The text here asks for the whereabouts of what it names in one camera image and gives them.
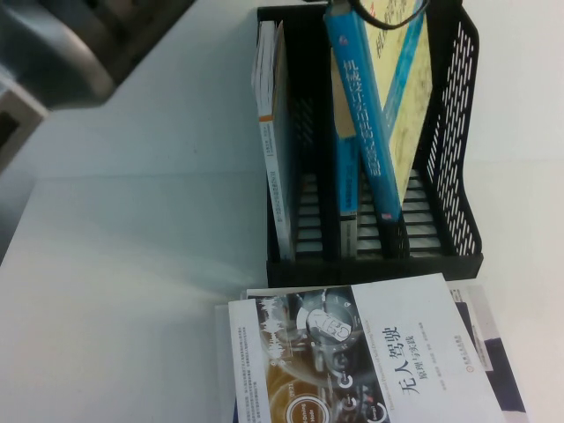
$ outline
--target stack of books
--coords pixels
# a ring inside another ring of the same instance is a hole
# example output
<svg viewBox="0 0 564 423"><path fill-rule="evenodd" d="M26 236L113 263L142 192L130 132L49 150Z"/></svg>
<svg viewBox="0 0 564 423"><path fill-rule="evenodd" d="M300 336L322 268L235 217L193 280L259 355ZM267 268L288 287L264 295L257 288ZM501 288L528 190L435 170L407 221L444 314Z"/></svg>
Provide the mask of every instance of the stack of books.
<svg viewBox="0 0 564 423"><path fill-rule="evenodd" d="M217 310L222 421L528 421L476 283L431 275L243 297Z"/></svg>
<svg viewBox="0 0 564 423"><path fill-rule="evenodd" d="M420 0L381 2L387 13L417 10ZM433 80L427 18L421 14L396 31L366 24L346 1L333 2L325 23L331 49L333 100L333 174L340 224L340 257L378 256L380 241L360 231L363 198L369 197L374 226L402 218ZM262 22L252 72L263 141L278 249L282 260L296 252L323 250L320 241L303 242L299 234L301 142L295 136L288 98L284 23ZM307 217L323 219L323 210Z"/></svg>

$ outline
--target desk surface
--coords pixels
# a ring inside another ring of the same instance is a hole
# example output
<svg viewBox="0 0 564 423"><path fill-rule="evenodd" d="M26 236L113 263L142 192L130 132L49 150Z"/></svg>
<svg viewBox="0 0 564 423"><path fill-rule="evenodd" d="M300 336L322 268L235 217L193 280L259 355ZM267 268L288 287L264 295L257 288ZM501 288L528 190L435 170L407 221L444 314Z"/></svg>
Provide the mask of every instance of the desk surface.
<svg viewBox="0 0 564 423"><path fill-rule="evenodd" d="M218 421L214 305L266 286L261 175L34 190L0 268L5 422Z"/></svg>
<svg viewBox="0 0 564 423"><path fill-rule="evenodd" d="M465 169L479 280L543 423L564 392L562 176ZM2 420L218 421L214 305L266 285L265 193L256 174L38 185L0 268Z"/></svg>

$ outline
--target white book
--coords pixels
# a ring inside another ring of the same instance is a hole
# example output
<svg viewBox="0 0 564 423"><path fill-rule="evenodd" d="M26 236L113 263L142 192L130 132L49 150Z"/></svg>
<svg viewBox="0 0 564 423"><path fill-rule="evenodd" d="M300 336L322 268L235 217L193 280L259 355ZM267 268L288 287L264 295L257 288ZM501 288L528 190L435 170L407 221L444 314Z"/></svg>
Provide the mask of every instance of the white book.
<svg viewBox="0 0 564 423"><path fill-rule="evenodd" d="M252 86L258 108L264 162L282 260L293 260L298 189L298 153L288 111L288 70L284 28L265 21L259 26Z"/></svg>
<svg viewBox="0 0 564 423"><path fill-rule="evenodd" d="M229 303L239 422L504 418L440 275Z"/></svg>

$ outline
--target book spine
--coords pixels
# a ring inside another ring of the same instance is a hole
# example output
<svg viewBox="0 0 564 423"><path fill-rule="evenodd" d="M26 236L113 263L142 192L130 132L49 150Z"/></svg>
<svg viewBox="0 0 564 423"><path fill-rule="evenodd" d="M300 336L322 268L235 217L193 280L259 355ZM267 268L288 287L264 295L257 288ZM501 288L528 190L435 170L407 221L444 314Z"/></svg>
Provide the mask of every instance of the book spine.
<svg viewBox="0 0 564 423"><path fill-rule="evenodd" d="M341 226L341 257L357 255L357 216L359 209L359 143L356 137L341 138L337 144L337 190Z"/></svg>
<svg viewBox="0 0 564 423"><path fill-rule="evenodd" d="M401 204L364 21L354 11L331 15L330 8L325 15L325 25L374 193L376 212L383 222L397 222L401 217Z"/></svg>
<svg viewBox="0 0 564 423"><path fill-rule="evenodd" d="M289 217L286 216L286 204L284 204L280 182L280 169L276 142L274 140L274 124L269 116L264 116L260 118L259 126L263 140L264 163L271 192L271 206L278 238L280 259L293 260L292 232Z"/></svg>

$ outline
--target black file holder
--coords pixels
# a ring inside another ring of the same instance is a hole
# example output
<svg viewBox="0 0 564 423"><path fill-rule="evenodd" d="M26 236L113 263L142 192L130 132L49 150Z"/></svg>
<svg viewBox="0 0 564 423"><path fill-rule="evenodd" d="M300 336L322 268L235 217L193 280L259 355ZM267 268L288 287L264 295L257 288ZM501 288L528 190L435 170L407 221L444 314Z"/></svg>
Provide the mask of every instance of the black file holder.
<svg viewBox="0 0 564 423"><path fill-rule="evenodd" d="M296 136L308 140L299 160L316 175L323 253L280 261L269 201L269 287L334 286L442 273L447 280L476 278L484 259L481 239L464 192L463 167L472 96L478 65L479 36L461 0L433 0L427 9L433 92L413 165L430 221L413 223L413 211L401 222L378 222L381 258L339 258L338 209L334 177L330 44L323 14L326 5L259 8L258 20L284 21ZM413 225L432 225L440 245L413 248L426 235Z"/></svg>

